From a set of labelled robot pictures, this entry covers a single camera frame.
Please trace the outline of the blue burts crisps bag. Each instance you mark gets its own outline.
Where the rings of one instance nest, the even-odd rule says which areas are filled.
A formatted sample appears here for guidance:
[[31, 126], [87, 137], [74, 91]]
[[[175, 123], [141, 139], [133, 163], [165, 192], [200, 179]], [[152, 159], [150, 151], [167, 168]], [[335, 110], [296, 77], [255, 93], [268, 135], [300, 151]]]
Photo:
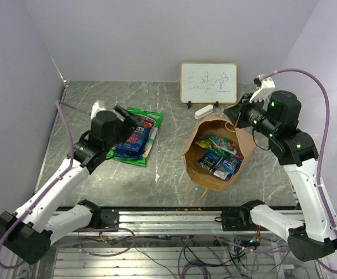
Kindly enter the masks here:
[[222, 160], [222, 156], [219, 156], [212, 150], [208, 150], [203, 157], [196, 161], [196, 164], [205, 169], [207, 172], [213, 174], [218, 169]]
[[124, 144], [117, 144], [114, 155], [120, 158], [141, 158], [153, 124], [144, 121]]

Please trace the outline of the green cassava chips bag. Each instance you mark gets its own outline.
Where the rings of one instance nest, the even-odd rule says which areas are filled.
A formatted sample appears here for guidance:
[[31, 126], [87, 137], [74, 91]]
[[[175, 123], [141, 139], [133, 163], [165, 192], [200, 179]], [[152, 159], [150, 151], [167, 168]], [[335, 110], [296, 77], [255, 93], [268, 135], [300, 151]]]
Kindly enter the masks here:
[[143, 110], [143, 109], [138, 109], [138, 108], [128, 108], [127, 109], [129, 112], [134, 113], [138, 116], [141, 116], [143, 121], [141, 122], [141, 124], [146, 121], [149, 123], [152, 123], [153, 126], [150, 130], [149, 133], [149, 138], [146, 142], [143, 154], [141, 158], [120, 158], [120, 157], [116, 157], [114, 155], [115, 149], [116, 149], [116, 145], [108, 152], [107, 154], [107, 158], [108, 159], [114, 159], [116, 161], [119, 162], [123, 162], [123, 163], [128, 163], [128, 164], [133, 164], [136, 166], [142, 166], [145, 167], [146, 166], [146, 160], [147, 157], [149, 155], [150, 150], [153, 147], [153, 143], [155, 141], [156, 138], [156, 134], [158, 132], [158, 128], [163, 120], [163, 113], [160, 112], [154, 112], [154, 111], [148, 111], [148, 110]]

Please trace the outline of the brown paper bag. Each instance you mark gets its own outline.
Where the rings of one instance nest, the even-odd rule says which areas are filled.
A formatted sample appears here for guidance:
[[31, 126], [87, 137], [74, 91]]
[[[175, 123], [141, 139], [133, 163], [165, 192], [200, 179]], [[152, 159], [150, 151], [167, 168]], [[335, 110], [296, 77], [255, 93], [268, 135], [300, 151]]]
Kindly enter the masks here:
[[[237, 173], [233, 175], [229, 181], [223, 181], [217, 178], [196, 164], [196, 161], [203, 157], [210, 149], [199, 147], [195, 144], [195, 141], [199, 138], [208, 138], [210, 135], [217, 135], [233, 141], [238, 151], [234, 156], [239, 156], [243, 159]], [[189, 183], [184, 191], [184, 197], [188, 197], [189, 189], [193, 185], [198, 185], [205, 189], [201, 197], [194, 199], [194, 202], [201, 200], [209, 190], [221, 191], [230, 187], [246, 167], [255, 149], [256, 143], [252, 135], [245, 130], [234, 127], [224, 116], [208, 115], [203, 118], [195, 127], [183, 154], [184, 165], [189, 176]], [[233, 157], [223, 156], [216, 151], [214, 152], [223, 158]]]

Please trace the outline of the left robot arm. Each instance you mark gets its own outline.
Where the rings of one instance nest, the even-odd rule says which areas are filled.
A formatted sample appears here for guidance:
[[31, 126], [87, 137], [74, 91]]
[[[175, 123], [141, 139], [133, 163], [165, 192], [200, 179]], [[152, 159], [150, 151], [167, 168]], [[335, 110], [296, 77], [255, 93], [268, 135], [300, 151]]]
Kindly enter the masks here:
[[141, 117], [119, 105], [113, 110], [96, 112], [89, 130], [77, 142], [70, 143], [69, 153], [50, 180], [13, 213], [0, 214], [2, 268], [9, 268], [1, 262], [3, 247], [23, 262], [34, 264], [68, 233], [101, 229], [102, 209], [88, 200], [59, 215], [54, 212], [73, 189], [109, 160], [109, 151], [117, 144], [124, 144], [141, 121]]

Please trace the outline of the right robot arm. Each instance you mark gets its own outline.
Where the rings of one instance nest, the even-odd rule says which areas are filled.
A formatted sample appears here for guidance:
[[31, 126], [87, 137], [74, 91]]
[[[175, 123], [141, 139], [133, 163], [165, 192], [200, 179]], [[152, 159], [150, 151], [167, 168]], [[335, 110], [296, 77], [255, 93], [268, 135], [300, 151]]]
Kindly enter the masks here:
[[337, 251], [337, 220], [326, 189], [317, 173], [318, 151], [313, 138], [297, 128], [302, 104], [289, 91], [275, 91], [265, 108], [246, 94], [224, 114], [236, 128], [251, 127], [268, 139], [268, 150], [278, 159], [293, 186], [304, 220], [294, 220], [260, 200], [242, 205], [239, 225], [251, 230], [264, 227], [288, 243], [302, 262], [317, 260]]

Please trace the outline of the white whiteboard eraser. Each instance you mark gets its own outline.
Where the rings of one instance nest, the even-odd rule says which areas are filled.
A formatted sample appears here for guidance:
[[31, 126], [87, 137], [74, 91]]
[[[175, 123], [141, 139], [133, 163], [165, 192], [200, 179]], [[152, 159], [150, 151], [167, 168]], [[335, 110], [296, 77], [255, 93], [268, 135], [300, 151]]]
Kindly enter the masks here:
[[213, 105], [207, 105], [207, 106], [197, 110], [194, 114], [194, 117], [197, 120], [201, 119], [201, 118], [211, 114], [213, 112], [213, 109], [214, 109]]

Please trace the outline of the teal green snack packet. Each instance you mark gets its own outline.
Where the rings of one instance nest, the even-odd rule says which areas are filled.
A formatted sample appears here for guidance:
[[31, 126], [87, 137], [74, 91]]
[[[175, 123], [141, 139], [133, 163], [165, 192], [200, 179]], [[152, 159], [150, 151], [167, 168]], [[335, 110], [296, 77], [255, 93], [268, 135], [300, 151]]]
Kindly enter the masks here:
[[223, 156], [234, 156], [238, 153], [234, 142], [228, 138], [210, 135], [208, 139], [212, 149]]

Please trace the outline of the green yellow snack packet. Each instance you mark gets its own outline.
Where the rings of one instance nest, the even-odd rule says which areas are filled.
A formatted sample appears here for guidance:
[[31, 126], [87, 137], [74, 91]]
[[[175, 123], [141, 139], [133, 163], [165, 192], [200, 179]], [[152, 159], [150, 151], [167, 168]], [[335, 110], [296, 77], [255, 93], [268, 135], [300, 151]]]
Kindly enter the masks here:
[[197, 144], [201, 148], [205, 149], [213, 149], [213, 143], [209, 138], [199, 138], [195, 141], [195, 144]]

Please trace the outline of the small blue biscuit packet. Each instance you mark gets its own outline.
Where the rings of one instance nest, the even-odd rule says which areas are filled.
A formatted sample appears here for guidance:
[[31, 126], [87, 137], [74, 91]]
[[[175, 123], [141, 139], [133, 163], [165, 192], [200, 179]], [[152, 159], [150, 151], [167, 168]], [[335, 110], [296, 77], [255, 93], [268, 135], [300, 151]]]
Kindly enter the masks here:
[[240, 168], [243, 159], [239, 156], [223, 158], [213, 169], [213, 175], [223, 181], [229, 181]]

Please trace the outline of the small whiteboard yellow frame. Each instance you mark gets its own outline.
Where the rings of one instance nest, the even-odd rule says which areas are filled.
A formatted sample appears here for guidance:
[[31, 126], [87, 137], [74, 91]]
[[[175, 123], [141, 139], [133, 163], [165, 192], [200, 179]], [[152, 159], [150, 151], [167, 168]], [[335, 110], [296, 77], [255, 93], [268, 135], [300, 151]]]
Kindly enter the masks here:
[[181, 63], [180, 100], [192, 104], [235, 104], [238, 67], [235, 63]]

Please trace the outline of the aluminium rail frame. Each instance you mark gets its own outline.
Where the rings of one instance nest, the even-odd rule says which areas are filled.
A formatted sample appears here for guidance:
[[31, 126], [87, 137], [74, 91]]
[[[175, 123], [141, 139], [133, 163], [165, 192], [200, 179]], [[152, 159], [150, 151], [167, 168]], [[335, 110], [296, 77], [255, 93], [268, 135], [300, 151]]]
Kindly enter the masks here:
[[32, 278], [328, 278], [292, 207], [23, 206], [17, 254]]

